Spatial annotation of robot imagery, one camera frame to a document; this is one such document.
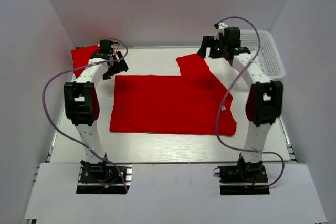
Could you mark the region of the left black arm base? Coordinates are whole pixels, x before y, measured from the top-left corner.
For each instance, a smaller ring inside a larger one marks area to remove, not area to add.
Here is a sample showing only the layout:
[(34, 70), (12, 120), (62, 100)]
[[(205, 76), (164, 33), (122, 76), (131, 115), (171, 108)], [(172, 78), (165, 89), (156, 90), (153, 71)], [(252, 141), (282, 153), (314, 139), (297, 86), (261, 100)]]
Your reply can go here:
[(77, 194), (125, 195), (131, 185), (132, 165), (81, 161)]

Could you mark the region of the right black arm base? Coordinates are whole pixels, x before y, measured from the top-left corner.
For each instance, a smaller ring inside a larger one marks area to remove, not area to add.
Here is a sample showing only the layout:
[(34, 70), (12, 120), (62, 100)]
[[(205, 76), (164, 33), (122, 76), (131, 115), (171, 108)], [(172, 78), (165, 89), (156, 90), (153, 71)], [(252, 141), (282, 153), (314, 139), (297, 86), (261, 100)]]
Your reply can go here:
[(219, 177), (221, 196), (269, 195), (266, 169), (242, 175), (235, 165), (217, 166), (213, 173)]

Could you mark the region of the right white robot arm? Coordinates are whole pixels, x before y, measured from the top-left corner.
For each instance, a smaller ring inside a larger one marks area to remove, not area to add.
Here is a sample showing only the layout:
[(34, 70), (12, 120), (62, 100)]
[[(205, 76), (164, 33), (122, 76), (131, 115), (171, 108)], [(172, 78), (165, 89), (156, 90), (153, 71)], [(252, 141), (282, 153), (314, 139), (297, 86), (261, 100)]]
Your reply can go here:
[(282, 110), (283, 84), (273, 81), (254, 62), (254, 54), (241, 45), (240, 29), (224, 23), (214, 25), (216, 34), (204, 36), (197, 54), (205, 58), (224, 58), (239, 72), (249, 88), (245, 113), (249, 121), (247, 138), (237, 168), (238, 177), (247, 182), (256, 175), (262, 163), (262, 151), (271, 126), (280, 117)]

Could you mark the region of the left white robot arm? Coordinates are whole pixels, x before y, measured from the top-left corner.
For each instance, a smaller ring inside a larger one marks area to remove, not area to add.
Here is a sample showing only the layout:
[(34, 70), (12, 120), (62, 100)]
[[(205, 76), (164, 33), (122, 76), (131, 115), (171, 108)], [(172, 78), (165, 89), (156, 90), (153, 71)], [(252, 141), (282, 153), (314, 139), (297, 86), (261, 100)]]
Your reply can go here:
[(65, 114), (79, 133), (85, 161), (92, 164), (107, 160), (97, 128), (100, 106), (96, 87), (100, 81), (129, 70), (120, 45), (121, 41), (108, 38), (71, 51), (75, 79), (64, 84)]

